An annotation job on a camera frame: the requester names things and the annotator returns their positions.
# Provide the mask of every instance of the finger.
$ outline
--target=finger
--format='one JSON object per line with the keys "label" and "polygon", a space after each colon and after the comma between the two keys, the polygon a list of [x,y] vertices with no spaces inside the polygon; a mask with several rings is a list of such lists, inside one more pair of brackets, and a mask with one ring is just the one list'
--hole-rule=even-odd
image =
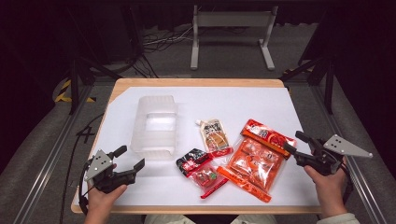
{"label": "finger", "polygon": [[118,188],[111,191],[110,193],[108,193],[108,195],[113,201],[116,201],[121,196],[121,194],[125,192],[127,188],[128,187],[126,185],[121,185]]}
{"label": "finger", "polygon": [[304,170],[314,180],[314,182],[316,182],[321,177],[321,174],[309,165],[306,165]]}

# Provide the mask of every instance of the food package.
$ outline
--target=food package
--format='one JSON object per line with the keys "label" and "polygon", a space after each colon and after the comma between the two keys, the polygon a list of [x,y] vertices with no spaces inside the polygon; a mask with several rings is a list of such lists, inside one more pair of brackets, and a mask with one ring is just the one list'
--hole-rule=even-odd
{"label": "food package", "polygon": [[181,173],[202,190],[202,199],[211,195],[228,181],[216,171],[217,165],[211,155],[197,148],[178,159],[176,164]]}
{"label": "food package", "polygon": [[233,153],[224,128],[218,119],[196,120],[200,126],[201,136],[203,137],[206,152],[213,157],[222,157]]}
{"label": "food package", "polygon": [[234,147],[237,150],[217,171],[240,188],[269,203],[272,198],[269,191],[290,156],[283,149],[285,142],[296,145],[296,140],[250,119]]}
{"label": "food package", "polygon": [[272,148],[279,152],[287,160],[290,157],[290,153],[283,148],[285,142],[295,147],[297,144],[295,139],[289,138],[281,133],[276,132],[270,127],[259,123],[254,119],[249,119],[245,124],[241,134],[255,139],[256,141]]}

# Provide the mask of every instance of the human hand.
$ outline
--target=human hand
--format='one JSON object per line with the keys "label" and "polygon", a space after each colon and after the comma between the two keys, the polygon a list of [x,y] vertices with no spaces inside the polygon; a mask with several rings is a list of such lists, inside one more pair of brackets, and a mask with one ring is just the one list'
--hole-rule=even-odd
{"label": "human hand", "polygon": [[315,182],[318,200],[322,209],[322,217],[334,217],[347,213],[343,202],[343,186],[346,174],[338,169],[334,175],[321,175],[311,166],[304,170]]}
{"label": "human hand", "polygon": [[127,189],[126,185],[121,185],[110,193],[106,194],[97,188],[93,188],[89,184],[88,189],[88,214],[85,218],[85,224],[105,224],[110,216],[111,208],[114,202],[121,196]]}

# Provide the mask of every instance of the wrist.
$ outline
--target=wrist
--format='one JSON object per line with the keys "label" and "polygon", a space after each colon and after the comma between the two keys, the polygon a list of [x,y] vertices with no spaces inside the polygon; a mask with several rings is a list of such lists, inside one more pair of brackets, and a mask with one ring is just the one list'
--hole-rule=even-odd
{"label": "wrist", "polygon": [[106,224],[109,216],[107,212],[92,209],[88,211],[84,224]]}
{"label": "wrist", "polygon": [[321,207],[322,218],[335,217],[347,213],[343,203],[325,203]]}

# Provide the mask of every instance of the metal frame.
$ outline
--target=metal frame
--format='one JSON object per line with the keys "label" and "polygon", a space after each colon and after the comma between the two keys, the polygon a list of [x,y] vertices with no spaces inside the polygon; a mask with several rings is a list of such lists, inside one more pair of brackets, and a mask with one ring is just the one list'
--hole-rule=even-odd
{"label": "metal frame", "polygon": [[61,133],[58,136],[58,139],[55,142],[49,156],[47,157],[46,162],[43,165],[40,173],[35,180],[26,200],[23,203],[23,206],[20,209],[20,212],[14,219],[14,224],[22,224],[28,223],[30,216],[32,215],[33,211],[35,210],[35,206],[40,199],[41,194],[44,191],[44,188],[47,186],[48,181],[50,180],[50,176],[55,168],[56,163],[58,162],[59,158],[64,151],[64,146],[66,143],[66,139],[70,134],[70,131],[76,122],[76,119],[81,112],[82,107],[85,104],[86,99],[89,97],[91,92],[92,86],[84,86],[82,93],[80,95],[79,101],[81,102],[76,107],[75,113],[70,115],[64,127],[61,130]]}
{"label": "metal frame", "polygon": [[199,11],[197,6],[194,6],[193,13],[193,41],[191,53],[191,70],[198,69],[198,54],[199,54],[199,39],[198,27],[220,27],[220,26],[254,26],[264,27],[265,37],[259,39],[262,55],[268,70],[275,70],[274,62],[268,50],[268,41],[271,36],[276,18],[277,7],[273,7],[272,11],[252,11],[252,12],[208,12]]}
{"label": "metal frame", "polygon": [[[319,86],[312,86],[311,88],[312,93],[315,96],[318,104],[320,105],[320,109],[324,116],[329,123],[332,131],[339,136],[343,136],[340,128],[337,125],[334,117],[328,113],[326,105],[323,104],[323,94],[319,88]],[[361,196],[361,200],[366,208],[368,215],[370,216],[373,224],[387,224],[388,222],[385,220],[384,215],[379,208],[378,203],[376,202],[373,193],[370,191],[370,188],[367,184],[366,178],[361,172],[358,164],[356,163],[353,157],[346,157],[346,163],[349,167],[350,175],[352,177],[352,181],[355,185],[356,190],[358,191],[359,195]]]}

